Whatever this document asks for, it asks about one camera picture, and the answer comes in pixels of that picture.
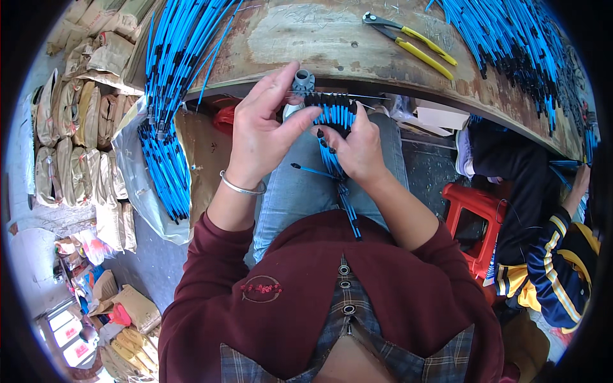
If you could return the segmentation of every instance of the striped sleeve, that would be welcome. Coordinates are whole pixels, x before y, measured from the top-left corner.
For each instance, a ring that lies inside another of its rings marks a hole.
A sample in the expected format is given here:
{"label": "striped sleeve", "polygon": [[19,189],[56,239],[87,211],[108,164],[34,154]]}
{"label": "striped sleeve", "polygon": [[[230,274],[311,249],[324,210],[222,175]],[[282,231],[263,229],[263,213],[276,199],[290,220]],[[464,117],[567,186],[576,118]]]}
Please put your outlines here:
{"label": "striped sleeve", "polygon": [[557,253],[569,223],[568,212],[560,208],[531,238],[525,255],[545,320],[564,328],[573,328],[581,320],[589,296],[577,272]]}

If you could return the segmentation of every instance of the maroon sweatshirt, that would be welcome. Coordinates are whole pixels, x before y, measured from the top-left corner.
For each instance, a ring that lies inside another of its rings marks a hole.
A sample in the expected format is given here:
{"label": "maroon sweatshirt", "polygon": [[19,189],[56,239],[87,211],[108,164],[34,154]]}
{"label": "maroon sweatshirt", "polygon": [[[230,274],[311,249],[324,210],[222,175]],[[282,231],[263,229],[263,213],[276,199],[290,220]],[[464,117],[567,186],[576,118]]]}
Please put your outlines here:
{"label": "maroon sweatshirt", "polygon": [[[384,339],[425,358],[475,324],[465,381],[498,382],[504,359],[500,325],[446,226],[441,223],[413,252],[397,247],[365,217],[360,231],[364,241],[356,242],[341,210],[303,218],[249,271],[243,257],[253,230],[226,232],[204,213],[175,301],[162,317],[160,381],[220,381],[221,343],[278,378],[304,372],[345,254]],[[248,289],[260,284],[272,288]]]}

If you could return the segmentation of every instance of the bracelet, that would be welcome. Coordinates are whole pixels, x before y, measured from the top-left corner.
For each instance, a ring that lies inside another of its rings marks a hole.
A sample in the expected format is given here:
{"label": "bracelet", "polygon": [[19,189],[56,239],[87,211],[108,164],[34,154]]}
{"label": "bracelet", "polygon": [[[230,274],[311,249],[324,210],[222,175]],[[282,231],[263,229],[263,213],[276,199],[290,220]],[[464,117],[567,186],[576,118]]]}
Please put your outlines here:
{"label": "bracelet", "polygon": [[224,183],[226,185],[228,185],[228,187],[232,190],[236,190],[239,193],[244,193],[244,194],[251,194],[251,195],[262,195],[264,193],[266,193],[266,184],[264,183],[264,181],[260,181],[260,183],[257,185],[257,188],[253,189],[253,190],[249,190],[249,189],[243,189],[240,188],[236,185],[233,185],[230,183],[230,181],[227,180],[226,178],[226,171],[222,170],[219,172],[219,175],[221,176],[221,180],[224,181]]}

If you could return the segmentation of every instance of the blue jeans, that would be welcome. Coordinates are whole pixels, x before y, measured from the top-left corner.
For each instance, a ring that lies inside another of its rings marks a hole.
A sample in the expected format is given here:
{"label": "blue jeans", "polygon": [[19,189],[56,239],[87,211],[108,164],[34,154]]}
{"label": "blue jeans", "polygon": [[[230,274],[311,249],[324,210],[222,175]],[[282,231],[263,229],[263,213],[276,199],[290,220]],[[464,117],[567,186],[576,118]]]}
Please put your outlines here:
{"label": "blue jeans", "polygon": [[[379,126],[385,166],[408,189],[400,128],[383,113],[374,113],[368,116],[368,119]],[[327,172],[321,161],[317,138],[309,129],[298,137],[281,164],[270,174],[268,191],[262,200],[262,209],[253,237],[253,257],[256,263],[262,260],[272,241],[294,222],[312,214],[339,208],[337,190],[332,179],[295,169],[290,166],[292,162]],[[352,179],[349,179],[346,185],[349,189],[349,202],[356,213],[387,229],[379,209],[368,194]]]}

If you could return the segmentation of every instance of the embroidered logo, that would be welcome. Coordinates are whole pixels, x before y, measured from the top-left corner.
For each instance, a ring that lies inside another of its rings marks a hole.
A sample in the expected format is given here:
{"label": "embroidered logo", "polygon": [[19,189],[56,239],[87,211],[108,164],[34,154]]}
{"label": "embroidered logo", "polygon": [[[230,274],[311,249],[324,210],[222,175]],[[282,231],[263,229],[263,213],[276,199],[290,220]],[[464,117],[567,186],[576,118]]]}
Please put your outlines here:
{"label": "embroidered logo", "polygon": [[283,291],[281,284],[275,278],[266,275],[258,275],[250,278],[240,286],[243,299],[255,303],[272,302]]}

